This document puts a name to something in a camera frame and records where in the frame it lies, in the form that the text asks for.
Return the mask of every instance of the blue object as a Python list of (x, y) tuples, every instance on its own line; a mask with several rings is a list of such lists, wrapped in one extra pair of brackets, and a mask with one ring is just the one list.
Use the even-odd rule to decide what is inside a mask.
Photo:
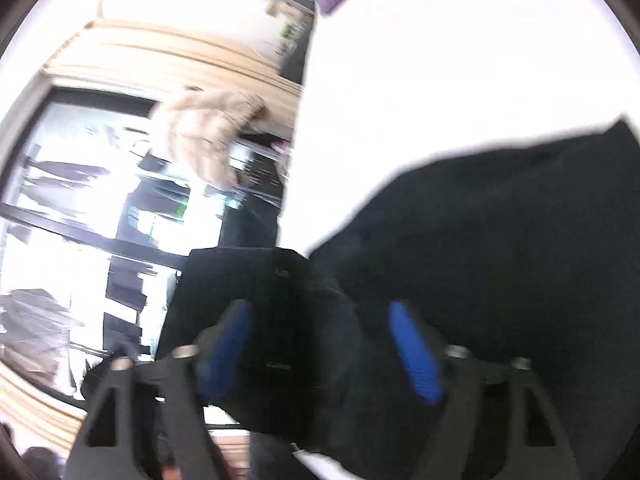
[(203, 393), (208, 399), (220, 398), (233, 387), (238, 361), (254, 326), (251, 303), (245, 301), (234, 307), (233, 319), (220, 327), (224, 332), (206, 361)]
[(415, 392), (432, 406), (437, 404), (443, 396), (438, 363), (420, 329), (399, 301), (392, 302), (389, 308), (389, 327)]

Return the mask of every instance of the metal bolt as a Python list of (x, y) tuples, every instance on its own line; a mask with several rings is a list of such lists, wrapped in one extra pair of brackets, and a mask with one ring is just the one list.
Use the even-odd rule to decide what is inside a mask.
[(471, 352), (468, 348), (459, 346), (459, 345), (449, 345), (445, 350), (445, 353), (449, 357), (454, 357), (456, 359), (466, 359), (471, 355)]
[(172, 352), (172, 355), (176, 359), (184, 359), (186, 357), (193, 357), (199, 351), (200, 349), (198, 348), (198, 345), (178, 346), (178, 348), (174, 349), (174, 351)]
[(516, 357), (511, 361), (511, 366), (517, 370), (531, 370), (531, 360), (526, 357)]
[(121, 372), (123, 370), (128, 370), (133, 366), (133, 361), (128, 357), (120, 357), (116, 359), (113, 363), (111, 363), (111, 370), (115, 372)]

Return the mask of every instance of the beige cloth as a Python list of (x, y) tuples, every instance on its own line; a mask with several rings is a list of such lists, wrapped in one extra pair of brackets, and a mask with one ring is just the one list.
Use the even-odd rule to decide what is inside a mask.
[(262, 98), (248, 92), (185, 91), (151, 110), (152, 153), (188, 165), (217, 189), (231, 189), (238, 184), (231, 145), (249, 120), (267, 115)]

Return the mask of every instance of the beige jacket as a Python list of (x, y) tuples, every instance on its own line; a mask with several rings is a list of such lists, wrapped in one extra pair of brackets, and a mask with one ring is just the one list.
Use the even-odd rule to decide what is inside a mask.
[(151, 110), (152, 153), (188, 165), (217, 189), (231, 189), (238, 180), (229, 149), (249, 120), (267, 115), (262, 98), (248, 92), (185, 91)]

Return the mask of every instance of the glass pane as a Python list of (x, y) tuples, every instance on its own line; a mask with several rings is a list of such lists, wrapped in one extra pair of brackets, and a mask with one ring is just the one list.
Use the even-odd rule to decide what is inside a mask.
[(16, 235), (13, 227), (0, 272), (6, 360), (81, 399), (85, 371), (103, 358), (105, 347), (126, 338), (151, 359), (174, 269), (117, 258), (37, 228)]
[[(5, 202), (108, 238), (188, 254), (218, 244), (226, 196), (149, 153), (150, 121), (53, 103), (38, 120)], [(250, 150), (232, 153), (239, 168)]]

